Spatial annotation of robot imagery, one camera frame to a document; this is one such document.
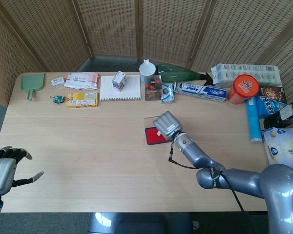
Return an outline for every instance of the black bottle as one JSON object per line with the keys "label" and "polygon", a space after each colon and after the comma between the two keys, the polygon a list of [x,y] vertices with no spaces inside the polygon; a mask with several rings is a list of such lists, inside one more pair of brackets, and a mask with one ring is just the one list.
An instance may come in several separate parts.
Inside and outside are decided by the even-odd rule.
{"label": "black bottle", "polygon": [[264,119],[264,127],[285,128],[293,123],[293,102],[280,111]]}

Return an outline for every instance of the yellow package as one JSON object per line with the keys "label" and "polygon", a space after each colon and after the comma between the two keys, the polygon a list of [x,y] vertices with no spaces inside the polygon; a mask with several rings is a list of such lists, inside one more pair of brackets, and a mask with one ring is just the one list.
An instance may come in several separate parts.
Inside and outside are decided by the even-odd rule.
{"label": "yellow package", "polygon": [[98,94],[97,93],[68,94],[66,106],[68,108],[98,106]]}

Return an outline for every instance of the blue cylinder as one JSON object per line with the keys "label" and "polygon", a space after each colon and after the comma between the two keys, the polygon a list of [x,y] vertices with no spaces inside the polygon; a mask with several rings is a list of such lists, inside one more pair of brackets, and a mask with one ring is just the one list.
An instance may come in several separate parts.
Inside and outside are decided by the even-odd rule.
{"label": "blue cylinder", "polygon": [[258,111],[257,111],[256,98],[251,97],[247,99],[246,107],[248,110],[251,142],[263,142],[262,134],[260,132],[260,126],[259,126],[259,117],[258,117]]}

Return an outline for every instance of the notebook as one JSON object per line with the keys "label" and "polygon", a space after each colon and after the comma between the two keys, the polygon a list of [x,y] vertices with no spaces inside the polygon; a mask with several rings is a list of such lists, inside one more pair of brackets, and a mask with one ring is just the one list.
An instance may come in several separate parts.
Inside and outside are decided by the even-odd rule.
{"label": "notebook", "polygon": [[113,87],[114,76],[102,76],[100,85],[100,101],[130,101],[141,99],[139,75],[126,76],[126,85],[119,92]]}

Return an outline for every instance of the white cup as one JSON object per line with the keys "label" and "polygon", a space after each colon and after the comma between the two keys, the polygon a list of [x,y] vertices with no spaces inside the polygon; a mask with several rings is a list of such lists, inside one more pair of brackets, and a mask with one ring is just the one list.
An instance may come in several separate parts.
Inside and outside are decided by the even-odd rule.
{"label": "white cup", "polygon": [[150,63],[148,59],[144,59],[144,62],[139,67],[141,82],[145,82],[145,78],[155,74],[156,68],[153,63]]}

